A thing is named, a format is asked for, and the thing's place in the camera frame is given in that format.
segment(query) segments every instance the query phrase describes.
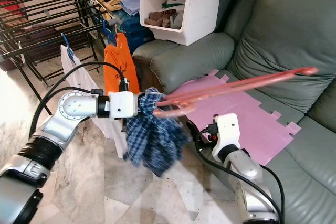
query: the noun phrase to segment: blue cloth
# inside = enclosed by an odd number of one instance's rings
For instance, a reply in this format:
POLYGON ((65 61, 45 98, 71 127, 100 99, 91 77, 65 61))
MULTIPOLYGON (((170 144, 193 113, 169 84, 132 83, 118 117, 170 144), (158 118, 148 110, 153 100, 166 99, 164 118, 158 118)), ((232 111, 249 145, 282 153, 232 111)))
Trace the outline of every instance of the blue cloth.
POLYGON ((173 118, 153 115, 156 103, 164 97, 156 88, 149 88, 139 101, 139 113, 127 121, 126 159, 149 168, 156 176, 169 169, 182 157, 182 148, 189 142, 183 127, 173 118))
POLYGON ((134 16, 139 12, 140 0, 120 0, 119 4, 123 10, 130 16, 134 16))

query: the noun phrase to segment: pink hanger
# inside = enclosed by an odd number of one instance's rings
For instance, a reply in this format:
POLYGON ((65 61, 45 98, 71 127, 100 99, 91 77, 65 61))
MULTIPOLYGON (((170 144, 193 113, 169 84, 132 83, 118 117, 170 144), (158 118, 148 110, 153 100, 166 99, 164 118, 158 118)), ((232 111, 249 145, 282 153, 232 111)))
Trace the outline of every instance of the pink hanger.
POLYGON ((198 89, 179 94, 170 94, 163 98, 163 101, 158 102, 157 106, 177 105, 180 108, 176 110, 162 111, 159 109, 154 110, 154 115, 158 118, 172 118, 187 115, 196 109, 195 102, 205 100, 222 94, 229 94, 238 91, 255 89, 262 86, 274 84, 276 82, 285 81, 293 78, 298 73, 306 75, 315 74, 318 69, 315 67, 297 68, 279 73, 267 74, 265 76, 258 76, 242 81, 235 81, 218 85, 209 88, 198 89))

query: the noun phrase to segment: white cloth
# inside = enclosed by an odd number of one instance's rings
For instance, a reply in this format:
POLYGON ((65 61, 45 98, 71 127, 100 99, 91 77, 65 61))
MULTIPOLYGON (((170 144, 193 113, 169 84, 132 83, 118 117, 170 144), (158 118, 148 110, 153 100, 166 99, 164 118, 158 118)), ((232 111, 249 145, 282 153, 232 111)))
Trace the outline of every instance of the white cloth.
MULTIPOLYGON (((65 74, 81 64, 78 57, 74 55, 73 58, 75 63, 68 56, 67 47, 61 45, 61 61, 65 74)), ((80 68, 72 73, 67 78, 67 81, 73 87, 87 90, 99 89, 85 68, 80 68)), ((127 143, 126 134, 121 132, 121 122, 110 118, 92 118, 92 121, 103 132, 105 138, 114 140, 118 157, 123 158, 124 153, 127 151, 127 143)))

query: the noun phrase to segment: green leather sofa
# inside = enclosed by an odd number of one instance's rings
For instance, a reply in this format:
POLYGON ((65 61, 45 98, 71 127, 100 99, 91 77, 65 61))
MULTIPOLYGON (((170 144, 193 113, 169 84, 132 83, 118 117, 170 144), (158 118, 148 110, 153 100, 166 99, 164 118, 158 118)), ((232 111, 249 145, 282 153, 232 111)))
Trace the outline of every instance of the green leather sofa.
MULTIPOLYGON (((188 47, 155 40, 133 59, 142 89, 165 93, 214 68, 232 81, 317 67, 314 76, 248 93, 264 110, 279 111, 283 125, 302 128, 268 164, 284 186, 285 223, 336 223, 336 0, 236 0, 223 32, 188 47)), ((277 184, 267 174, 265 180, 280 203, 277 184)))

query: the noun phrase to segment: blue hanger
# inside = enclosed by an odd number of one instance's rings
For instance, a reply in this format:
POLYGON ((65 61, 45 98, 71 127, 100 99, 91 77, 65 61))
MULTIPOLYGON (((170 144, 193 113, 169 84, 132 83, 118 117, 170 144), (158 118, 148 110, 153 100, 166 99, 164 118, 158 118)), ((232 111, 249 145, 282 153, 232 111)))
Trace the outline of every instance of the blue hanger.
POLYGON ((67 40, 67 37, 65 36, 65 34, 64 33, 61 33, 61 35, 63 36, 63 38, 64 38, 64 40, 65 40, 65 43, 67 44, 67 52, 68 52, 68 56, 70 57, 70 59, 73 61, 73 63, 75 63, 75 61, 74 61, 74 56, 75 56, 75 54, 73 53, 73 51, 71 50, 71 48, 70 48, 70 45, 69 45, 69 42, 68 42, 68 40, 67 40))
POLYGON ((111 44, 111 41, 113 40, 113 45, 117 45, 117 41, 115 37, 111 36, 111 33, 108 32, 108 30, 106 29, 106 23, 109 25, 109 22, 107 20, 103 20, 103 30, 105 32, 105 34, 107 34, 107 43, 111 44))

